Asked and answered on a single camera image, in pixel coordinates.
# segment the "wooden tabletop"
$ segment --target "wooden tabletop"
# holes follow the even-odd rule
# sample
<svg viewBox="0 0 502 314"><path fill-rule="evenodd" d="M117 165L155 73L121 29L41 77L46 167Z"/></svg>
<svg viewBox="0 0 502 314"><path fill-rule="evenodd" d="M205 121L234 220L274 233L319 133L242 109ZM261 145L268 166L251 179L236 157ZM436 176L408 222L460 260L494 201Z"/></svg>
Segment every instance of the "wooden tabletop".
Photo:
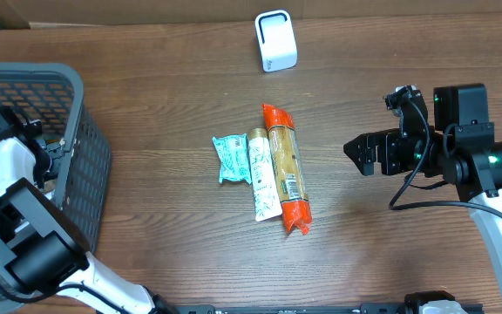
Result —
<svg viewBox="0 0 502 314"><path fill-rule="evenodd" d="M357 305L447 290L501 312L487 250L462 208L390 212L403 175L363 177L343 154L397 127L382 96L481 82L502 140L502 14L294 21L298 65L261 70L252 22L0 31L0 61L60 62L113 164L97 256L173 304ZM294 115L314 223L256 222L247 183L218 183L213 136ZM402 201L457 200L453 187ZM92 313L54 297L24 312Z"/></svg>

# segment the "blue packet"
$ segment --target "blue packet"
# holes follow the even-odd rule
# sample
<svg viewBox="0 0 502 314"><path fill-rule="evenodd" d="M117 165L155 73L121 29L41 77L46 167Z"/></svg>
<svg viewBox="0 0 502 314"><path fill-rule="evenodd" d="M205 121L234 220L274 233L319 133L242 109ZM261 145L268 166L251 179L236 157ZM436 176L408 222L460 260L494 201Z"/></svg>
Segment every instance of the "blue packet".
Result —
<svg viewBox="0 0 502 314"><path fill-rule="evenodd" d="M219 183L224 179L230 181L245 180L251 184L248 159L248 135L228 135L216 139L213 137L214 148L220 158Z"/></svg>

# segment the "basket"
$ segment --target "basket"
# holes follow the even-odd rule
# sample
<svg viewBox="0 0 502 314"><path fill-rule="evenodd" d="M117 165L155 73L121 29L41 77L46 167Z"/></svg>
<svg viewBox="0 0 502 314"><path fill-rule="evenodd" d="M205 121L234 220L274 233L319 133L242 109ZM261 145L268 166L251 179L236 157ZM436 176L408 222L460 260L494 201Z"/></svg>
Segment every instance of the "basket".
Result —
<svg viewBox="0 0 502 314"><path fill-rule="evenodd" d="M0 105L25 122L39 119L44 134L61 138L61 165L52 200L83 231L96 250L112 154L86 111L79 75L59 64L0 63ZM0 312L21 304L0 295Z"/></svg>

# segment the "beige wall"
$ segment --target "beige wall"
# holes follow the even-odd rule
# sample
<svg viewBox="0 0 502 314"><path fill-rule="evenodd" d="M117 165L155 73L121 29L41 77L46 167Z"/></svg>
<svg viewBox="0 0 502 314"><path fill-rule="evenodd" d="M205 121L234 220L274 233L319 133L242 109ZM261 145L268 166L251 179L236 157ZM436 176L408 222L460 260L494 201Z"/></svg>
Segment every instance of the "beige wall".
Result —
<svg viewBox="0 0 502 314"><path fill-rule="evenodd" d="M0 19L56 24L159 24L253 20L285 9L293 18L502 11L502 0L0 0Z"/></svg>

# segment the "barcode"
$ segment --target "barcode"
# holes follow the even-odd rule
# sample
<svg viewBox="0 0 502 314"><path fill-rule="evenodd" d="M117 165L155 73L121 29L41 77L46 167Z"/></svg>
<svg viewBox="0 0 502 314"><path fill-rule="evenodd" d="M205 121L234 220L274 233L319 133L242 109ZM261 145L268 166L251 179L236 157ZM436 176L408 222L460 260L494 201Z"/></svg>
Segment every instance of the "barcode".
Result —
<svg viewBox="0 0 502 314"><path fill-rule="evenodd" d="M300 191L297 188L297 181L294 174L286 174L286 188L288 189L289 199L296 199L300 197Z"/></svg>

